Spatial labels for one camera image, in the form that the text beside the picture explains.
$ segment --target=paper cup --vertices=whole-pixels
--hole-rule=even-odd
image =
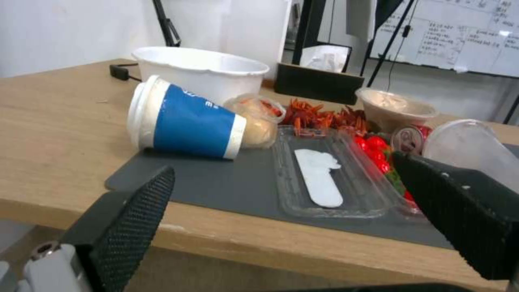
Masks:
[[[234,159],[247,120],[152,75],[137,85],[127,128],[139,148]]]

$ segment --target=food waste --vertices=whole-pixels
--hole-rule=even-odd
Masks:
[[[286,115],[281,125],[294,126],[296,136],[314,136],[315,131],[305,129],[345,130],[353,136],[364,136],[367,131],[366,115],[363,110],[354,110],[349,106],[340,112],[322,111],[323,105],[313,107],[305,101],[290,100]]]

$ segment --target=paper bowl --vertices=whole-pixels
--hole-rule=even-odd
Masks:
[[[438,116],[433,106],[390,92],[361,88],[355,94],[362,100],[366,119],[383,132],[391,133],[405,125],[423,125]]]

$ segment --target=clear plastic cup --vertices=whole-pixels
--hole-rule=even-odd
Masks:
[[[519,193],[519,159],[482,122],[457,120],[436,128],[425,142],[423,156],[480,170]]]

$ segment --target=cup lid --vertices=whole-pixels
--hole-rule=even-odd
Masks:
[[[126,129],[130,135],[131,143],[137,148],[139,148],[139,134],[144,107],[146,106],[149,92],[158,78],[158,75],[150,76],[146,82],[139,83],[133,92],[130,109],[128,110]]]

